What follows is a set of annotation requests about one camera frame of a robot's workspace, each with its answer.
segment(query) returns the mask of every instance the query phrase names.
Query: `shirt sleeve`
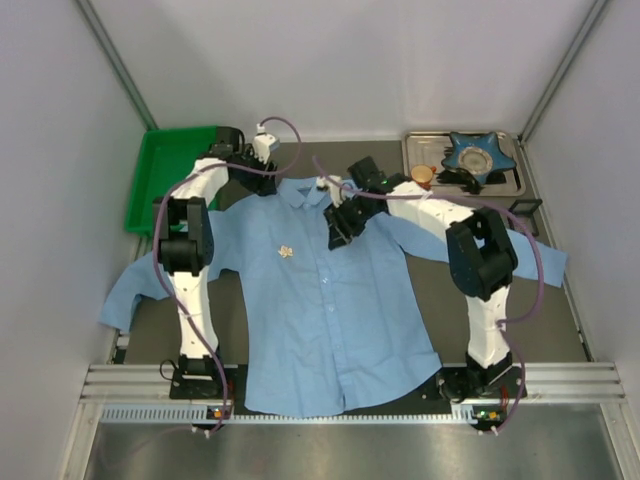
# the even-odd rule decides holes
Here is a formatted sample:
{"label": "shirt sleeve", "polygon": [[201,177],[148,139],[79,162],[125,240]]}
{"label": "shirt sleeve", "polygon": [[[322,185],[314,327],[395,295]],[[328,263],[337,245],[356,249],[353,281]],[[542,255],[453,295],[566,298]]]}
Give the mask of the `shirt sleeve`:
{"label": "shirt sleeve", "polygon": [[[213,260],[209,266],[208,281],[217,279],[223,269],[239,271],[242,263],[242,245],[238,241],[242,210],[246,202],[241,200],[224,212],[209,212],[213,231]],[[171,288],[169,275],[162,270],[165,283]],[[161,300],[166,298],[153,269],[153,257],[148,253],[129,265],[109,292],[100,313],[100,322],[128,332],[131,320],[142,297]]]}
{"label": "shirt sleeve", "polygon": [[[400,217],[394,217],[386,213],[376,215],[374,220],[380,222],[393,239],[410,255],[435,260],[437,262],[448,262],[447,246],[438,237],[427,230],[420,228],[416,224]],[[507,230],[513,248],[518,256],[518,268],[514,275],[530,280],[538,279],[533,250],[527,237],[513,230]],[[560,287],[564,278],[564,270],[567,263],[567,254],[554,248],[536,242],[544,272],[546,284]]]}

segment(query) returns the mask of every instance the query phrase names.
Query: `dark gray table surface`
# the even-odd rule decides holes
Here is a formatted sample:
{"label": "dark gray table surface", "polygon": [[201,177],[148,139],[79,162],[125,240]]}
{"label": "dark gray table surface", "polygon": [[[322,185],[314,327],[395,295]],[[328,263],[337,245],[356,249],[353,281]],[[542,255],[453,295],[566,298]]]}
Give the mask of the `dark gray table surface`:
{"label": "dark gray table surface", "polygon": [[[293,145],[283,145],[276,152],[280,165],[285,165],[294,151]],[[300,162],[288,173],[290,177],[315,175],[310,158],[320,156],[327,171],[346,176],[346,169],[355,161],[371,155],[387,174],[402,171],[400,142],[338,142],[307,143]],[[238,185],[229,184],[221,191],[221,208],[227,208],[247,193]],[[521,198],[532,197],[530,185]],[[513,198],[493,199],[509,206]],[[541,228],[539,241],[547,242]],[[443,362],[464,360],[469,340],[469,322],[464,296],[453,285],[448,266],[407,256],[418,306],[424,318],[435,350]],[[516,278],[511,287],[507,314],[509,317],[526,312],[535,297],[536,284]],[[211,316],[220,338],[226,363],[248,362],[247,317],[240,280],[235,272],[225,271],[219,280],[209,284]],[[530,322],[510,328],[511,337],[519,346],[526,361],[581,362],[585,353],[579,340],[564,290],[546,286],[541,312]],[[180,328],[176,307],[170,300],[143,299],[135,314],[126,363],[159,363],[166,358],[176,359],[180,348]]]}

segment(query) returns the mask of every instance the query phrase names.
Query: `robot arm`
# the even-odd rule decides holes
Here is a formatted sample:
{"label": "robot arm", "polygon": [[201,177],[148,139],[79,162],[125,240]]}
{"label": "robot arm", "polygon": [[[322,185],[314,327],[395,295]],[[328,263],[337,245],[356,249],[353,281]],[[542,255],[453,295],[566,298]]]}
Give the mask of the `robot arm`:
{"label": "robot arm", "polygon": [[[218,350],[219,341],[211,323],[207,291],[209,264],[214,255],[207,206],[231,179],[258,195],[276,192],[273,176],[228,169],[225,165],[244,165],[271,172],[276,165],[269,161],[269,157],[278,147],[278,139],[259,125],[251,147],[245,150],[241,146],[241,136],[237,129],[218,128],[217,142],[196,160],[189,174],[195,178],[172,193],[166,215],[160,220],[162,198],[154,201],[154,219],[161,222],[158,259],[169,273],[177,299],[186,307],[194,325],[213,351]],[[187,230],[178,231],[179,225],[184,224]],[[181,309],[178,309],[178,315],[182,344],[170,397],[215,397],[221,391],[215,363],[189,325],[187,315]]]}
{"label": "robot arm", "polygon": [[[469,231],[468,224],[472,223],[477,226],[478,222],[483,223],[484,219],[480,216],[487,213],[476,213],[468,207],[447,200],[429,199],[430,192],[425,192],[415,182],[401,183],[393,189],[392,194],[423,195],[420,200],[388,200],[389,214],[409,220],[433,233],[442,242],[447,243],[450,248],[450,256],[455,255],[456,250],[460,250],[459,235],[465,236]],[[509,263],[505,265],[505,270],[500,270],[499,277],[507,275],[509,277],[508,283],[501,281],[502,278],[497,278],[498,285],[502,286],[490,292],[492,288],[487,290],[488,285],[480,288],[469,285],[469,283],[476,285],[480,283],[478,279],[475,282],[472,280],[473,273],[470,266],[456,266],[455,259],[451,259],[451,262],[453,280],[456,286],[465,293],[467,301],[470,334],[467,355],[481,369],[486,370],[492,366],[500,365],[500,362],[507,358],[509,347],[496,322],[506,318],[511,272],[517,263],[515,265]]]}
{"label": "robot arm", "polygon": [[[370,157],[352,165],[349,173],[365,192],[421,198],[384,200],[354,196],[344,199],[339,187],[320,179],[318,188],[331,190],[332,205],[324,212],[329,224],[329,248],[349,244],[364,231],[366,221],[380,212],[413,222],[445,242],[451,276],[467,300],[469,383],[476,390],[491,385],[511,368],[509,347],[496,322],[506,316],[509,285],[518,264],[500,215],[486,208],[473,210],[446,200],[431,199],[431,192],[403,175],[387,178]],[[476,240],[484,245],[478,246]]]}

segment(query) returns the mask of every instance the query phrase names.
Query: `white enclosure wall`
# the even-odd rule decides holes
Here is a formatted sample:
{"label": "white enclosure wall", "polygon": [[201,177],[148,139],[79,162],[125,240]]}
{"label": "white enclosure wall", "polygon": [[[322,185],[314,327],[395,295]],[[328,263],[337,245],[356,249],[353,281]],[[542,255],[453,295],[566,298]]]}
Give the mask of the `white enclosure wall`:
{"label": "white enclosure wall", "polygon": [[0,65],[0,477],[39,480],[107,351],[143,127],[70,0],[3,1]]}
{"label": "white enclosure wall", "polygon": [[640,2],[618,0],[577,58],[530,154],[598,359],[640,420]]}
{"label": "white enclosure wall", "polygon": [[519,133],[592,0],[92,3],[160,127],[328,140]]}

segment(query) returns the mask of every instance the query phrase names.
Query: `shirt placket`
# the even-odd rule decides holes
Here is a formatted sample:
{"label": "shirt placket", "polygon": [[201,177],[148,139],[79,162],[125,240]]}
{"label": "shirt placket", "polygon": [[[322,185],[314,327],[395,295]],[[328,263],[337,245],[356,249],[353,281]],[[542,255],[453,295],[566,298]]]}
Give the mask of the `shirt placket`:
{"label": "shirt placket", "polygon": [[[317,218],[317,212],[308,212],[307,219],[310,222],[309,231],[313,232],[314,250],[316,252],[324,252],[327,248],[327,238],[323,238],[323,230],[320,228],[320,221],[324,220]],[[336,365],[338,374],[338,380],[342,387],[343,393],[347,398],[353,398],[353,387],[349,376],[347,375],[347,369],[349,367],[347,363],[347,356],[345,352],[344,336],[342,335],[342,328],[340,326],[340,317],[338,311],[338,305],[336,305],[333,281],[331,276],[331,269],[329,268],[329,262],[326,254],[317,253],[316,263],[318,266],[318,276],[320,279],[320,292],[322,294],[325,318],[327,319],[327,327],[329,330],[329,337],[331,342],[331,350],[333,351],[333,358]]]}

